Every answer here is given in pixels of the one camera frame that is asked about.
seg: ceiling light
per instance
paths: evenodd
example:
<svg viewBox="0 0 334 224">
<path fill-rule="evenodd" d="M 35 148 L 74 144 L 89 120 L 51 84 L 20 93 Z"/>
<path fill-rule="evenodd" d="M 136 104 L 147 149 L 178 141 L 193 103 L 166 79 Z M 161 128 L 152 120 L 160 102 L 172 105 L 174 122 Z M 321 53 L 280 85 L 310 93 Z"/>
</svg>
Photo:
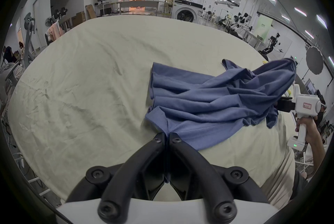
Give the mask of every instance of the ceiling light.
<svg viewBox="0 0 334 224">
<path fill-rule="evenodd" d="M 286 20 L 290 21 L 290 19 L 289 19 L 289 18 L 287 18 L 287 17 L 285 17 L 284 15 L 282 15 L 282 17 L 283 17 L 284 19 L 286 19 Z"/>
<path fill-rule="evenodd" d="M 328 56 L 329 61 L 331 62 L 332 66 L 334 67 L 334 62 L 330 56 Z"/>
<path fill-rule="evenodd" d="M 306 34 L 308 34 L 311 38 L 314 38 L 309 32 L 305 30 Z"/>
<path fill-rule="evenodd" d="M 327 25 L 324 19 L 322 19 L 319 15 L 317 15 L 317 19 L 327 29 Z"/>
<path fill-rule="evenodd" d="M 295 7 L 295 10 L 296 10 L 297 12 L 301 13 L 302 15 L 307 16 L 306 13 L 302 12 L 301 10 L 299 10 L 299 9 L 296 8 L 296 7 Z"/>
</svg>

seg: blue cloth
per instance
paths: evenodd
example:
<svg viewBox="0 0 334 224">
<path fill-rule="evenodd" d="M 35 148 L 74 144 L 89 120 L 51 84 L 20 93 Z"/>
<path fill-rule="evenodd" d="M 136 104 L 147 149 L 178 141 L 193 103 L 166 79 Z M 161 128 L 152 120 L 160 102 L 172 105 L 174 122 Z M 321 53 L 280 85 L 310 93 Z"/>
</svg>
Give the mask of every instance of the blue cloth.
<svg viewBox="0 0 334 224">
<path fill-rule="evenodd" d="M 273 104 L 296 76 L 296 63 L 282 59 L 254 71 L 223 60 L 226 72 L 209 76 L 153 63 L 145 118 L 165 134 L 177 133 L 196 150 L 212 147 L 243 126 L 277 122 Z"/>
</svg>

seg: person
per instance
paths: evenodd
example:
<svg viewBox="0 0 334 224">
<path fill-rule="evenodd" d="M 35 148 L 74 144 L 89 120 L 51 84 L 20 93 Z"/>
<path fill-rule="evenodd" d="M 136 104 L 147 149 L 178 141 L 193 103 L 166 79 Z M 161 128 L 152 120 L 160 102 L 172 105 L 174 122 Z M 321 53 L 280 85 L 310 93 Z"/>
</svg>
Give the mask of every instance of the person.
<svg viewBox="0 0 334 224">
<path fill-rule="evenodd" d="M 1 101 L 1 109 L 0 109 L 0 117 L 2 113 L 7 110 L 9 105 L 9 101 L 14 92 L 14 87 L 10 79 L 6 80 L 6 77 L 10 73 L 10 71 L 15 66 L 14 63 L 7 63 L 0 68 L 0 101 Z M 14 70 L 14 76 L 16 80 L 19 80 L 23 74 L 23 68 L 18 65 Z"/>
<path fill-rule="evenodd" d="M 326 109 L 326 107 L 323 106 L 323 105 L 321 105 L 320 112 L 318 113 L 317 116 L 315 116 L 315 117 L 313 118 L 317 127 L 320 126 L 320 123 L 321 123 L 321 121 L 322 121 L 322 119 L 323 119 L 323 117 L 324 117 L 325 109 Z"/>
<path fill-rule="evenodd" d="M 306 137 L 305 140 L 310 144 L 313 154 L 313 172 L 309 175 L 305 175 L 295 171 L 294 184 L 292 188 L 292 195 L 290 200 L 294 199 L 307 185 L 306 178 L 312 177 L 317 169 L 319 168 L 322 160 L 325 157 L 325 149 L 322 143 L 322 138 L 317 129 L 316 123 L 312 117 L 306 118 L 302 117 L 297 120 L 296 132 L 299 131 L 300 124 L 306 125 Z"/>
<path fill-rule="evenodd" d="M 20 53 L 20 56 L 21 56 L 21 59 L 23 59 L 23 57 L 24 57 L 24 45 L 23 45 L 23 43 L 20 41 L 19 42 L 19 53 Z"/>
<path fill-rule="evenodd" d="M 3 57 L 7 60 L 8 63 L 15 63 L 17 61 L 16 57 L 13 55 L 11 47 L 3 47 Z"/>
</svg>

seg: door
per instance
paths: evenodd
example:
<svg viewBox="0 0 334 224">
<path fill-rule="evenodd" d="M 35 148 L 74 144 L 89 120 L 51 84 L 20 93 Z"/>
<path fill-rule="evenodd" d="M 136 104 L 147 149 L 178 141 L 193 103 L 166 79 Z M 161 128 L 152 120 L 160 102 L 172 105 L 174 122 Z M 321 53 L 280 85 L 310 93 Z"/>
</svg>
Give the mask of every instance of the door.
<svg viewBox="0 0 334 224">
<path fill-rule="evenodd" d="M 42 45 L 44 44 L 41 43 L 40 37 L 39 37 L 39 31 L 38 31 L 38 25 L 37 25 L 37 20 L 38 18 L 38 12 L 39 12 L 39 1 L 35 0 L 34 4 L 32 5 L 32 17 L 35 18 L 35 34 L 34 32 L 31 35 L 31 43 L 33 45 L 33 48 L 36 50 L 37 48 L 41 48 Z"/>
</svg>

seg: screw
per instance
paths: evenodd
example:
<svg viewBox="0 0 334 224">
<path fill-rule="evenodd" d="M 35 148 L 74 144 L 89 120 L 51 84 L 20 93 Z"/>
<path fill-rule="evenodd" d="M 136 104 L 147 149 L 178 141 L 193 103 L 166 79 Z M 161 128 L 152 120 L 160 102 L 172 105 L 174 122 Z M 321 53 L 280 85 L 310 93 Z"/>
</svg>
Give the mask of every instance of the screw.
<svg viewBox="0 0 334 224">
<path fill-rule="evenodd" d="M 181 139 L 180 138 L 174 138 L 174 139 L 172 139 L 172 142 L 173 143 L 180 143 Z"/>
<path fill-rule="evenodd" d="M 95 179 L 99 179 L 99 178 L 102 178 L 103 177 L 103 172 L 101 170 L 94 170 L 92 172 L 92 176 L 93 178 Z"/>
<path fill-rule="evenodd" d="M 110 201 L 105 201 L 100 204 L 98 207 L 98 214 L 103 218 L 117 218 L 119 215 L 117 206 Z"/>
<path fill-rule="evenodd" d="M 236 207 L 232 203 L 223 203 L 216 207 L 215 215 L 220 220 L 233 220 L 236 216 Z"/>
<path fill-rule="evenodd" d="M 242 172 L 240 170 L 233 170 L 231 176 L 234 179 L 240 179 L 242 177 Z"/>
</svg>

